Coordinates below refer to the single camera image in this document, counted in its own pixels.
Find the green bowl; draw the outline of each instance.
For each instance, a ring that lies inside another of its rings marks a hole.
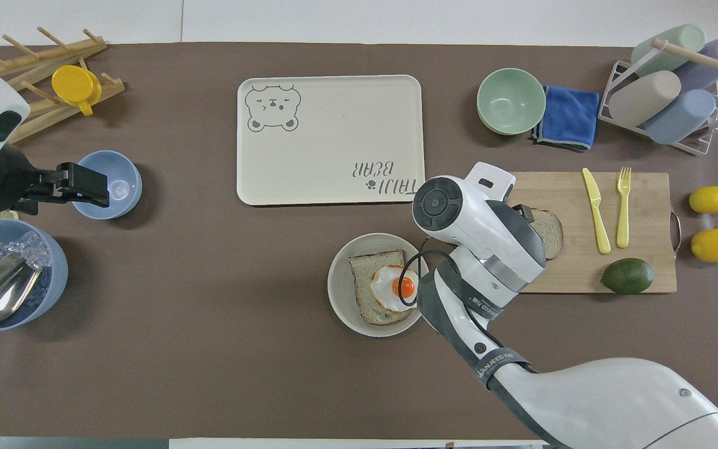
[[[522,69],[499,69],[481,83],[476,107],[487,128],[513,136],[531,130],[542,119],[545,91],[534,75]]]

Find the black cable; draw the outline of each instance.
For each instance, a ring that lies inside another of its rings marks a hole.
[[[409,267],[411,266],[411,264],[412,264],[414,261],[417,260],[417,263],[418,263],[418,267],[417,267],[417,272],[418,272],[418,273],[417,273],[417,279],[418,279],[418,280],[421,279],[421,278],[422,278],[422,273],[421,273],[421,267],[419,267],[419,259],[422,258],[422,256],[425,256],[426,254],[439,254],[440,256],[442,256],[443,258],[445,258],[445,259],[448,260],[448,262],[450,263],[451,267],[452,267],[453,269],[455,269],[457,273],[459,272],[459,266],[456,265],[456,262],[453,260],[453,258],[451,258],[450,256],[448,256],[448,254],[445,253],[444,251],[440,251],[440,250],[438,250],[438,249],[429,249],[429,250],[427,250],[427,251],[421,251],[421,252],[416,253],[414,256],[411,257],[411,259],[409,259],[409,260],[406,262],[406,264],[404,265],[404,268],[401,270],[401,277],[398,278],[398,299],[401,299],[401,303],[403,303],[403,304],[404,304],[405,306],[407,306],[407,307],[413,306],[414,304],[417,303],[417,296],[415,295],[415,297],[414,297],[413,301],[411,301],[411,303],[406,302],[406,299],[404,299],[402,284],[403,284],[404,278],[405,278],[405,276],[406,276],[406,270],[407,270],[407,268],[409,268]]]

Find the tray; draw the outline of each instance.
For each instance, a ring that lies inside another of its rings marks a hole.
[[[414,77],[248,79],[237,90],[237,195],[249,205],[407,202],[424,177]]]

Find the white floor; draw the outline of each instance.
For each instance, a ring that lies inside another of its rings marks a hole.
[[[110,43],[260,41],[480,43],[635,46],[655,33],[695,22],[718,37],[718,1],[710,0],[0,0],[3,34],[24,45],[64,42],[82,29]],[[174,440],[174,448],[428,447],[447,441]],[[464,446],[502,442],[461,442]],[[527,442],[507,442],[525,444]]]

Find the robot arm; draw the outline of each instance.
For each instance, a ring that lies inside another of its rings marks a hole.
[[[483,386],[557,447],[718,448],[718,409],[667,367],[609,359],[538,373],[487,332],[545,267],[527,209],[500,206],[514,183],[506,171],[479,162],[466,179],[439,176],[416,194],[417,225],[459,245],[419,282],[417,304],[431,327]]]
[[[56,170],[38,170],[6,143],[29,111],[21,95],[0,79],[0,211],[12,208],[36,214],[38,201],[84,201],[107,207],[106,176],[71,162],[57,165]]]

